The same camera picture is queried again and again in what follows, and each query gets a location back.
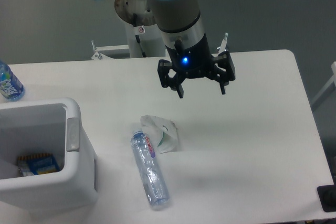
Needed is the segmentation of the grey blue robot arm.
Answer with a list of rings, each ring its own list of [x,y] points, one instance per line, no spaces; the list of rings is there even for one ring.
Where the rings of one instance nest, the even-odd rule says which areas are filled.
[[[221,93],[236,79],[235,67],[223,40],[217,56],[209,49],[197,0],[126,0],[125,12],[134,27],[156,24],[170,56],[160,60],[157,72],[161,86],[180,98],[185,79],[206,77],[219,83]]]

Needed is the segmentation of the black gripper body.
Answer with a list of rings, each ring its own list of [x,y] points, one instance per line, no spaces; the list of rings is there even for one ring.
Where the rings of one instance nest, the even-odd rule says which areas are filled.
[[[165,35],[165,46],[175,72],[184,75],[184,79],[208,77],[212,55],[205,33],[194,37],[190,33],[171,33]]]

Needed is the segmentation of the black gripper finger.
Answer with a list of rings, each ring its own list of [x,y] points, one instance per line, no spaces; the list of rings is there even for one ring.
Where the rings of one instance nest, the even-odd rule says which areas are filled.
[[[173,70],[173,64],[168,60],[159,60],[157,72],[159,75],[160,83],[163,88],[171,88],[176,91],[180,98],[184,97],[184,90],[182,83],[184,81],[184,75],[175,72],[173,77],[169,76],[170,71]]]
[[[236,72],[229,51],[224,50],[217,56],[212,56],[209,78],[219,83],[221,93],[226,94],[226,86],[236,80]]]

